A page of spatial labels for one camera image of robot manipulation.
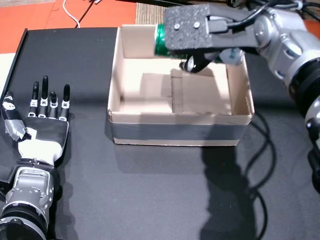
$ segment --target orange floor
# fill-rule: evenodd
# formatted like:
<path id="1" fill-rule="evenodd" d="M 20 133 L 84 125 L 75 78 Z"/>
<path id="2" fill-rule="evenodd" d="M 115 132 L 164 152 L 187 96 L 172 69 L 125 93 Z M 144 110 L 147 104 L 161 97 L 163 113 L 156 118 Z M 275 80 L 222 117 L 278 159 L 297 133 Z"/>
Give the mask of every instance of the orange floor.
<path id="1" fill-rule="evenodd" d="M 15 53 L 25 28 L 74 28 L 76 23 L 64 12 L 63 0 L 20 6 L 0 7 L 0 53 Z M 77 19 L 86 11 L 89 0 L 67 0 L 66 9 Z M 119 27 L 134 24 L 136 4 L 102 0 L 93 4 L 81 21 L 81 27 Z"/>

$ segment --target gray tape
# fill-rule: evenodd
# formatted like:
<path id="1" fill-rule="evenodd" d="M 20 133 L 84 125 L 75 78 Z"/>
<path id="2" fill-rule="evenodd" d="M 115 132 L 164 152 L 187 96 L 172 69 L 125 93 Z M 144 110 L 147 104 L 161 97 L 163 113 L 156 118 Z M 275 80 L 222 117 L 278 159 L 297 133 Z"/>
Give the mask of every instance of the gray tape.
<path id="1" fill-rule="evenodd" d="M 128 140 L 240 140 L 247 125 L 112 123 L 112 135 Z"/>

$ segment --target black cable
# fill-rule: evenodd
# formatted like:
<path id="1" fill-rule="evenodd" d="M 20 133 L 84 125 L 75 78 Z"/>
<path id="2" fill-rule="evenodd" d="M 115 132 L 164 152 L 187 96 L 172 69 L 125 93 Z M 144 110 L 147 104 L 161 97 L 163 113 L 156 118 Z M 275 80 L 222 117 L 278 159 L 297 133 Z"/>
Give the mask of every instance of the black cable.
<path id="1" fill-rule="evenodd" d="M 320 3 L 316 3 L 316 2 L 305 2 L 305 4 L 303 4 L 304 7 L 316 7 L 316 8 L 320 8 Z"/>
<path id="2" fill-rule="evenodd" d="M 251 2 L 255 3 L 255 4 L 259 4 L 259 5 L 263 5 L 266 3 L 266 1 L 264 1 L 264 0 L 252 0 Z M 275 8 L 275 9 L 293 9 L 293 8 L 297 8 L 297 7 L 298 7 L 298 3 L 296 3 L 296 2 L 288 3 L 288 4 L 277 4 L 277 5 L 273 6 L 273 8 Z M 320 3 L 304 1 L 303 7 L 320 8 Z"/>
<path id="3" fill-rule="evenodd" d="M 92 5 L 94 4 L 95 0 L 91 0 L 90 5 L 88 6 L 88 8 L 85 10 L 84 14 L 80 17 L 79 19 L 79 23 L 81 22 L 82 19 L 84 19 L 84 17 L 86 16 L 87 12 L 90 10 L 90 8 L 92 7 Z"/>
<path id="4" fill-rule="evenodd" d="M 261 13 L 263 13 L 268 7 L 271 7 L 274 4 L 275 4 L 275 1 L 268 1 L 265 4 L 263 4 L 261 7 L 259 7 L 254 13 L 246 17 L 245 19 L 241 21 L 227 23 L 227 27 L 229 29 L 235 29 L 235 28 L 245 26 L 248 23 L 250 23 L 252 20 L 254 20 L 256 17 L 258 17 Z"/>
<path id="5" fill-rule="evenodd" d="M 308 14 L 310 17 L 314 18 L 315 20 L 317 20 L 318 22 L 320 22 L 320 16 L 316 15 L 314 12 L 312 12 L 311 10 L 309 10 L 308 8 L 304 7 L 303 11 Z"/>

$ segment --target robotic arm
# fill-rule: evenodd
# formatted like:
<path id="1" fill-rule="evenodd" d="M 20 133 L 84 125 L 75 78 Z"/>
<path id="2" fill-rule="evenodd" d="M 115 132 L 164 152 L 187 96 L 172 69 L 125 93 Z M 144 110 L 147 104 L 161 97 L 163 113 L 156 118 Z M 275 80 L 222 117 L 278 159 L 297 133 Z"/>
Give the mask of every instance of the robotic arm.
<path id="1" fill-rule="evenodd" d="M 320 184 L 320 41 L 297 13 L 274 5 L 270 1 L 256 11 L 214 3 L 168 8 L 165 46 L 173 55 L 188 55 L 180 67 L 191 73 L 231 48 L 264 57 L 305 119 L 314 145 L 308 158 Z"/>

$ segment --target screw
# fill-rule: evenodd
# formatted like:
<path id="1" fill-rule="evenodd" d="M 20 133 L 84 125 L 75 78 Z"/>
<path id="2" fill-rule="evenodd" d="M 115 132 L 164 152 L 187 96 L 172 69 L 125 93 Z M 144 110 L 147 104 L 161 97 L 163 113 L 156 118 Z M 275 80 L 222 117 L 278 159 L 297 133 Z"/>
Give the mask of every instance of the screw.
<path id="1" fill-rule="evenodd" d="M 179 23 L 176 23 L 174 26 L 173 26 L 174 30 L 179 30 L 180 28 L 180 24 Z"/>
<path id="2" fill-rule="evenodd" d="M 195 29 L 198 29 L 200 27 L 200 22 L 196 21 L 194 24 L 193 24 L 193 27 Z"/>

